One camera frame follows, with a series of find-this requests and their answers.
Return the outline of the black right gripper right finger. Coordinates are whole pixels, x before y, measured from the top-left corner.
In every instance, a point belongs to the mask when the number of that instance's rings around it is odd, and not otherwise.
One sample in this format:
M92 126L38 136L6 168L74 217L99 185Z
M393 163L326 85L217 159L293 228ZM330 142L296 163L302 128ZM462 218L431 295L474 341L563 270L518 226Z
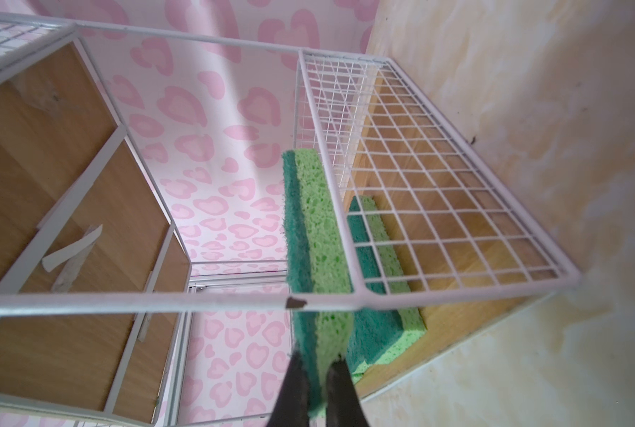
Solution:
M326 427L369 427L345 359L333 362L326 376Z

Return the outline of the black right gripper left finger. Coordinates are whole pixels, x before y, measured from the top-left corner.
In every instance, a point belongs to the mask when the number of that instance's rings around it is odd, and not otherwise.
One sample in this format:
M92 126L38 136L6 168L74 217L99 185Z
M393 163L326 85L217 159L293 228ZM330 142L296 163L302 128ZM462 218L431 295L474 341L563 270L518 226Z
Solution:
M309 391L308 375L303 368L301 353L296 350L266 426L309 427Z

